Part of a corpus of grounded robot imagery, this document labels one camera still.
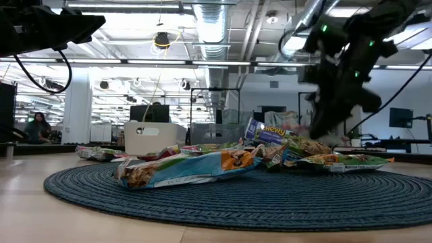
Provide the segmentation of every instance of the white box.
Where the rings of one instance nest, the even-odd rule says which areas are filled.
[[[184,146],[186,129],[177,124],[128,122],[124,124],[125,150],[129,155],[146,155],[173,145]]]

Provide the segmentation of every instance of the ductwork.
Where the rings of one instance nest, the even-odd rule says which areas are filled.
[[[197,19],[197,31],[202,43],[223,43],[226,40],[228,6],[226,5],[194,5]],[[227,47],[201,46],[204,60],[226,60]],[[205,71],[206,83],[209,88],[224,88],[227,86],[228,71],[225,69],[208,68]],[[210,102],[214,107],[225,104],[218,92],[210,92]]]
[[[315,14],[319,13],[323,8],[323,14],[328,14],[337,4],[339,0],[308,0],[304,6],[304,11],[291,16],[288,20],[285,28],[286,32],[295,33],[301,28],[311,25],[312,19]],[[284,46],[281,48],[282,53],[286,57],[293,57],[297,50],[290,48],[289,40],[292,38],[292,34],[288,34],[284,41]],[[280,55],[280,53],[267,58],[269,61],[284,62],[288,61],[286,58]]]

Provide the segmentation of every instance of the blue woven rug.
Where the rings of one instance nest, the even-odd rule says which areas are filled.
[[[45,189],[104,213],[199,227],[277,232],[376,230],[432,223],[432,181],[396,173],[251,171],[209,184],[125,190],[118,163],[67,169]]]

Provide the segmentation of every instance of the woman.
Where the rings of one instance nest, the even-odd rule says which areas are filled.
[[[27,123],[24,132],[30,136],[29,143],[42,144],[49,142],[47,134],[51,131],[51,126],[45,120],[45,116],[42,112],[36,112],[34,114],[33,121]]]

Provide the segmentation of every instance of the computer monitor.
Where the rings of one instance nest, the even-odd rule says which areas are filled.
[[[389,127],[412,128],[413,113],[411,109],[390,108]]]
[[[135,105],[130,107],[129,120],[138,122],[169,123],[169,105],[151,105],[148,108],[145,120],[142,118],[146,112],[147,105]]]

